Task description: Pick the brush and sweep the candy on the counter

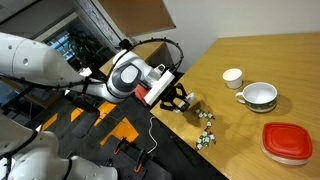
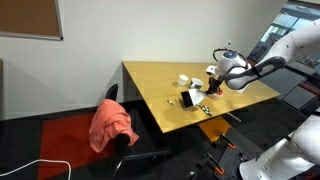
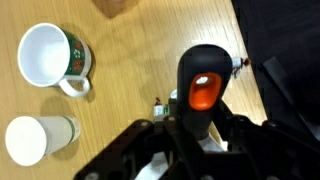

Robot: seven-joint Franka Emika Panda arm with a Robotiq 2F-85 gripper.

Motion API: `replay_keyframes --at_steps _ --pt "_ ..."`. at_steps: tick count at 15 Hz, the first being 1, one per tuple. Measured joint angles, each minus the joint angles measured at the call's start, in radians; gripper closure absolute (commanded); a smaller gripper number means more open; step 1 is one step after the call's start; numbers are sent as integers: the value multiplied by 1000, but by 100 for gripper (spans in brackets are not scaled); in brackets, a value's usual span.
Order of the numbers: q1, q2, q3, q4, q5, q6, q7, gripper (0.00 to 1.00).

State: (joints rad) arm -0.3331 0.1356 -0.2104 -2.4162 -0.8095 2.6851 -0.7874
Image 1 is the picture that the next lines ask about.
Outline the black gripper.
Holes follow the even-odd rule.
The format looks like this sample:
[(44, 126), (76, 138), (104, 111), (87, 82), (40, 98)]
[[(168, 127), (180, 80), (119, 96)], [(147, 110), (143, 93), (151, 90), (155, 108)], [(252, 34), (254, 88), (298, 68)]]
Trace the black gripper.
[(168, 111), (174, 111), (177, 108), (177, 104), (174, 103), (174, 100), (178, 98), (182, 101), (186, 96), (187, 93), (181, 83), (176, 85), (170, 84), (160, 95), (160, 108)]

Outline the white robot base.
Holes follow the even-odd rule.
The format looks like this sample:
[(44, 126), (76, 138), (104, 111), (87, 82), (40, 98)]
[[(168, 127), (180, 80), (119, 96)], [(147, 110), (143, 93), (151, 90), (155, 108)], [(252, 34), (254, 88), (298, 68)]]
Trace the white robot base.
[(1, 180), (117, 180), (114, 167), (80, 156), (61, 158), (59, 142), (49, 131), (38, 132), (0, 115), (0, 157), (6, 159)]

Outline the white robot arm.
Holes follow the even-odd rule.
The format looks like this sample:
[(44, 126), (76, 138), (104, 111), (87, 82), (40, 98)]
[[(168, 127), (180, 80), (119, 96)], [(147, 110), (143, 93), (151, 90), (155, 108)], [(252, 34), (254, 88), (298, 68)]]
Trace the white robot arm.
[(101, 97), (117, 104), (129, 97), (140, 84), (148, 88), (144, 101), (160, 102), (168, 111), (184, 112), (190, 106), (181, 84), (173, 85), (174, 75), (165, 65), (148, 65), (131, 50), (117, 53), (104, 80), (76, 72), (56, 49), (24, 37), (0, 33), (0, 73), (2, 76), (39, 88), (68, 89)]

